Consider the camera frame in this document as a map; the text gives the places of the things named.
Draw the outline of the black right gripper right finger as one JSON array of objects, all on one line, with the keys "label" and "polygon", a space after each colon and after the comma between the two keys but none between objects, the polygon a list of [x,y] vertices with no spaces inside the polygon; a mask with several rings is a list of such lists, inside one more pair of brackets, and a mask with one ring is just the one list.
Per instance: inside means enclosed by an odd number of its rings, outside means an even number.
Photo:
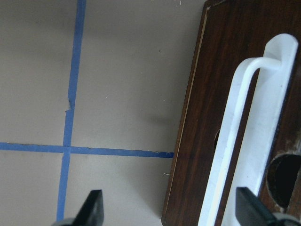
[{"label": "black right gripper right finger", "polygon": [[240,226],[275,226],[276,217],[247,187],[236,188],[235,216]]}]

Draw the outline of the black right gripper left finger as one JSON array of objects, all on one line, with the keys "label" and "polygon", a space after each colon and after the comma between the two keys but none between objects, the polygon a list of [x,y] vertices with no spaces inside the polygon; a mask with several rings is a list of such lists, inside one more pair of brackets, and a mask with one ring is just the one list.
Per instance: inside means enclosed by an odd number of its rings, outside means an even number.
[{"label": "black right gripper left finger", "polygon": [[104,222],[102,190],[92,190],[77,213],[73,226],[102,226]]}]

